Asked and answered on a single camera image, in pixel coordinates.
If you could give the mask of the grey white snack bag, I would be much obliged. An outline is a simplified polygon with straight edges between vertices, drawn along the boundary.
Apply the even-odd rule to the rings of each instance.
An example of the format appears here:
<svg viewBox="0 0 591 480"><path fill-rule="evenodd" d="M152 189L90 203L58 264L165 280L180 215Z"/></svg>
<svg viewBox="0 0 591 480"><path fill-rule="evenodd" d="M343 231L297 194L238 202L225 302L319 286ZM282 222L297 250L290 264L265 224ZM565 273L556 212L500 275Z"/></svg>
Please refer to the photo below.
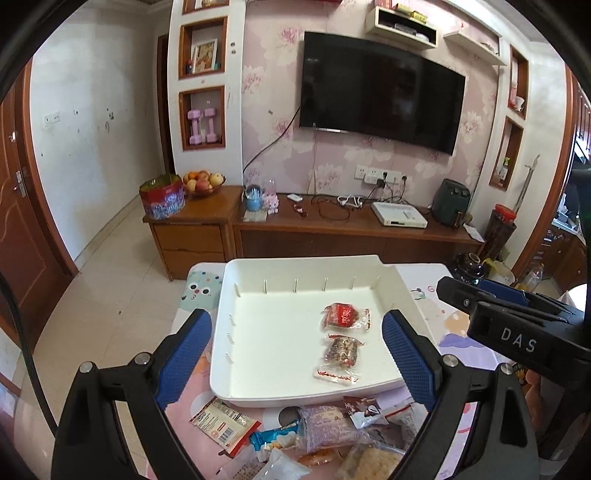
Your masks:
<svg viewBox="0 0 591 480"><path fill-rule="evenodd" d="M424 405L412 402L386 417L386 425L370 427L374 440L407 451L415 441L428 411Z"/></svg>

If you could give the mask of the red candy cake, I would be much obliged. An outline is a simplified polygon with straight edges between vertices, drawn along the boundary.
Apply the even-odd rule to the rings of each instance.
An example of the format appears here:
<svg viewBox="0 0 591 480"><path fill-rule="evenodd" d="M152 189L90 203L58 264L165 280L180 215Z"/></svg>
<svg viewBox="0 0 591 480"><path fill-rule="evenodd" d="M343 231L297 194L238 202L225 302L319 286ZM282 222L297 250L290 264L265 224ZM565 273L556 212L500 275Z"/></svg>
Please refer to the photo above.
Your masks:
<svg viewBox="0 0 591 480"><path fill-rule="evenodd" d="M352 304L335 302L322 311L322 330L362 329L367 331L370 330L370 326L372 326L372 320L370 320L369 309L358 309Z"/></svg>

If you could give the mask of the nut cake clear wrapper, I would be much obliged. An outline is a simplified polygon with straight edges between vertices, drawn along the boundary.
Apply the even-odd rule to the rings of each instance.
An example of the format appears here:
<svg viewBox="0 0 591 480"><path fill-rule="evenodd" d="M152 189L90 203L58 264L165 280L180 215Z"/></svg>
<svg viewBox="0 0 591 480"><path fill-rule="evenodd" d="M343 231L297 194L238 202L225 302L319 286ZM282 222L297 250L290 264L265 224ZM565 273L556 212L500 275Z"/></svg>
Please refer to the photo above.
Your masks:
<svg viewBox="0 0 591 480"><path fill-rule="evenodd" d="M325 339L322 359L314 371L315 378L342 385L355 384L359 380L356 363L364 344L349 335L329 334Z"/></svg>

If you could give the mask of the rice cracker bag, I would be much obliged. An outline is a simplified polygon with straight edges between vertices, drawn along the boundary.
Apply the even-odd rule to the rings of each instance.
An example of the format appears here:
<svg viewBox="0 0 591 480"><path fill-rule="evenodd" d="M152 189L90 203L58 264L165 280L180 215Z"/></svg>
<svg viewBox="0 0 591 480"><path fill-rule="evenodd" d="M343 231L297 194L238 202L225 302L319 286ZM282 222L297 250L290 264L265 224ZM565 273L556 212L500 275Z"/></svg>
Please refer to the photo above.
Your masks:
<svg viewBox="0 0 591 480"><path fill-rule="evenodd" d="M357 443L349 450L335 477L342 480L386 480L405 452L382 443Z"/></svg>

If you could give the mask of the red white sachet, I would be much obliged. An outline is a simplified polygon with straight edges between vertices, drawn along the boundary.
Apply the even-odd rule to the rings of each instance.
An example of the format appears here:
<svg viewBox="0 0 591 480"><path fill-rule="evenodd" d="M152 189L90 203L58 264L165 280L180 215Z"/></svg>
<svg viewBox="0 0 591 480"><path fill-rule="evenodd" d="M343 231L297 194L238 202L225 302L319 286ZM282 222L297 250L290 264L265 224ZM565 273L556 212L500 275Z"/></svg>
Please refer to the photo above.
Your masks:
<svg viewBox="0 0 591 480"><path fill-rule="evenodd" d="M259 420L233 409L217 397L213 397L193 415L190 423L217 443L231 458L238 454L249 436L260 426Z"/></svg>

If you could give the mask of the brown small snack packet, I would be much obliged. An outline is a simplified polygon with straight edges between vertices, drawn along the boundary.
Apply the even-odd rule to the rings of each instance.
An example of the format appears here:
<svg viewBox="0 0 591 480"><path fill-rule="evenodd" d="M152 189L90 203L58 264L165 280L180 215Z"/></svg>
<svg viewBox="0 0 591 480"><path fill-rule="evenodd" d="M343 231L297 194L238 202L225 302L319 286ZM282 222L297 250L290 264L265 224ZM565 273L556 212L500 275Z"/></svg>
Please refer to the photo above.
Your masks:
<svg viewBox="0 0 591 480"><path fill-rule="evenodd" d="M377 424L387 424L375 398L346 396L344 405L346 413L356 429L365 429Z"/></svg>

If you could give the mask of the orange white snack bar packet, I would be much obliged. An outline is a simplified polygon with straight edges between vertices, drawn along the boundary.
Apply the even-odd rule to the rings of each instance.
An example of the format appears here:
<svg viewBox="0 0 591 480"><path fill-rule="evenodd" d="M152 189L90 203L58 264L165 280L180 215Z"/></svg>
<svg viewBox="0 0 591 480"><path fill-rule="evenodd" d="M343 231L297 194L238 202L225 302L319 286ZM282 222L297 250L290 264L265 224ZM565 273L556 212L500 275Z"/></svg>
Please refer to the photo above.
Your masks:
<svg viewBox="0 0 591 480"><path fill-rule="evenodd" d="M273 449L270 458L259 461L256 453L247 451L220 468L214 479L303 479L311 475L311 468L301 465L283 452Z"/></svg>

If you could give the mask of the blue wrapper snack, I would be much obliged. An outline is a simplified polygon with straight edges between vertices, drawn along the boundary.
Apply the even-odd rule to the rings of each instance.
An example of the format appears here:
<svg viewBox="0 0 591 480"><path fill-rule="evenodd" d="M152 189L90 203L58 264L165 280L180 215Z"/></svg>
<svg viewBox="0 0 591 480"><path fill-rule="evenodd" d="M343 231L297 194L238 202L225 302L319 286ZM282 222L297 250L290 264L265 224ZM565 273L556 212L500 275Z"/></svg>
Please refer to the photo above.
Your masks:
<svg viewBox="0 0 591 480"><path fill-rule="evenodd" d="M249 436L250 445L256 451L288 449L297 443L297 433L300 430L300 421L295 420L290 424L266 431L256 431Z"/></svg>

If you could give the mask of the small orange sausage snack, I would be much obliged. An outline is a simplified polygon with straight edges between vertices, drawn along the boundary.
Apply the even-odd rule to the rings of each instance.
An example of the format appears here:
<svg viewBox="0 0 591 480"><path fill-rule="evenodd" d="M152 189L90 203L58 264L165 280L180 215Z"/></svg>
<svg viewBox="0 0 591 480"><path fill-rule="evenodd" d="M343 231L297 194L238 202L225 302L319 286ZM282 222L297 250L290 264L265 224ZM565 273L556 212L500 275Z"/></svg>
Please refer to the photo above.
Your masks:
<svg viewBox="0 0 591 480"><path fill-rule="evenodd" d="M297 458L297 462L305 467L315 467L325 465L331 462L335 462L337 460L341 460L342 455L339 453L337 449L328 448L328 449L321 449L317 452L312 452L308 454L304 454L301 457Z"/></svg>

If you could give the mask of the dark ceramic pot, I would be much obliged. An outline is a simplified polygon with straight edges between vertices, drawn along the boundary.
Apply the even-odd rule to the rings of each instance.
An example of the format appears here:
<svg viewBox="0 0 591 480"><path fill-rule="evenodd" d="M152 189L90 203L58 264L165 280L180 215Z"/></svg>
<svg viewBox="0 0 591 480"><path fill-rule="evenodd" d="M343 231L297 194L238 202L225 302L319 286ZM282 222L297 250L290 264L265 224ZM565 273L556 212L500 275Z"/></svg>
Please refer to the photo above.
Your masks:
<svg viewBox="0 0 591 480"><path fill-rule="evenodd" d="M452 276L464 283L478 285L485 277L480 257L472 252L459 254L451 267Z"/></svg>

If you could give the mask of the pink bunny figurine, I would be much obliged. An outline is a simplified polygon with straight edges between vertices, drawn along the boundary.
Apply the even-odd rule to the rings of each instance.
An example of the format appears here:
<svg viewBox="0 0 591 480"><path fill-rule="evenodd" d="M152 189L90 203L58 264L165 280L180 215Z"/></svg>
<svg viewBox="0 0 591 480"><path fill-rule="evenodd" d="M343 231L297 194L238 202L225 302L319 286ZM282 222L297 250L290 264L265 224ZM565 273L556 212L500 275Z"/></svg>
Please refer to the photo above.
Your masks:
<svg viewBox="0 0 591 480"><path fill-rule="evenodd" d="M267 179L263 186L263 207L267 214L273 215L279 211L280 199L276 192L276 181Z"/></svg>

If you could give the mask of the blue snow globe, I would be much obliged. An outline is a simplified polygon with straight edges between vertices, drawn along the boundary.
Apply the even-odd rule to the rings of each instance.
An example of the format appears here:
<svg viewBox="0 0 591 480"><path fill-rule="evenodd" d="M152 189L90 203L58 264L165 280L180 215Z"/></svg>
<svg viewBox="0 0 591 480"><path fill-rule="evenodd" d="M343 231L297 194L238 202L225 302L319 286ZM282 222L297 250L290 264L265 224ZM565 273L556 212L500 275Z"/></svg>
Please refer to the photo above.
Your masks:
<svg viewBox="0 0 591 480"><path fill-rule="evenodd" d="M256 184L245 188L245 209L249 212L259 212L263 209L263 190Z"/></svg>

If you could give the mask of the red round gift tin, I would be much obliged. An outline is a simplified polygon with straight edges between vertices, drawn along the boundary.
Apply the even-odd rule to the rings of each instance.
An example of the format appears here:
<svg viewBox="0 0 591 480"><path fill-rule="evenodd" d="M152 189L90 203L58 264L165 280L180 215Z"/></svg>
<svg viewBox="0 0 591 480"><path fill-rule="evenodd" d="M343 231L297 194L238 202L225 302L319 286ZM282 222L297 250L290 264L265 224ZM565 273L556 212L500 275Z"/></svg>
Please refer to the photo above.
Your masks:
<svg viewBox="0 0 591 480"><path fill-rule="evenodd" d="M185 206L183 183L175 174L163 174L144 182L139 187L139 196L151 220L165 220Z"/></svg>

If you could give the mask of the pink dumbbell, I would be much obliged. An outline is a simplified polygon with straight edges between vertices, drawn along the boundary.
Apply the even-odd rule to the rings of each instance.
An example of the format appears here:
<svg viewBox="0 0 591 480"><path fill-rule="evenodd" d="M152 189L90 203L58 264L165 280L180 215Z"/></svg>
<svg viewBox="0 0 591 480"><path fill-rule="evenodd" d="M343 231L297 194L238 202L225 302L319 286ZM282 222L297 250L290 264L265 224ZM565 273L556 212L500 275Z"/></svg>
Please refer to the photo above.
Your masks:
<svg viewBox="0 0 591 480"><path fill-rule="evenodd" d="M202 118L202 112L198 109L190 110L187 112L187 120L190 122L190 136L188 143L191 146L200 145L204 142L204 137L200 131L200 121Z"/></svg>
<svg viewBox="0 0 591 480"><path fill-rule="evenodd" d="M205 141L207 144L217 143L218 135L215 130L215 118L217 111L215 108L208 107L204 110L204 120L206 121Z"/></svg>

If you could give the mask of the framed picture in niche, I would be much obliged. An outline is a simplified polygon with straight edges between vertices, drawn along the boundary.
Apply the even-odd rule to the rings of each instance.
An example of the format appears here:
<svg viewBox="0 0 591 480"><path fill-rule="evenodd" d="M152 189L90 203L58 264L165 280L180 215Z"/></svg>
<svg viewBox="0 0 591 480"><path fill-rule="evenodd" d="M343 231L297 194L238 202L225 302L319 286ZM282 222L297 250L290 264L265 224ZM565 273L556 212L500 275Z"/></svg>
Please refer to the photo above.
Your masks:
<svg viewBox="0 0 591 480"><path fill-rule="evenodd" d="M217 40L200 41L192 52L192 73L201 74L214 71L217 57Z"/></svg>

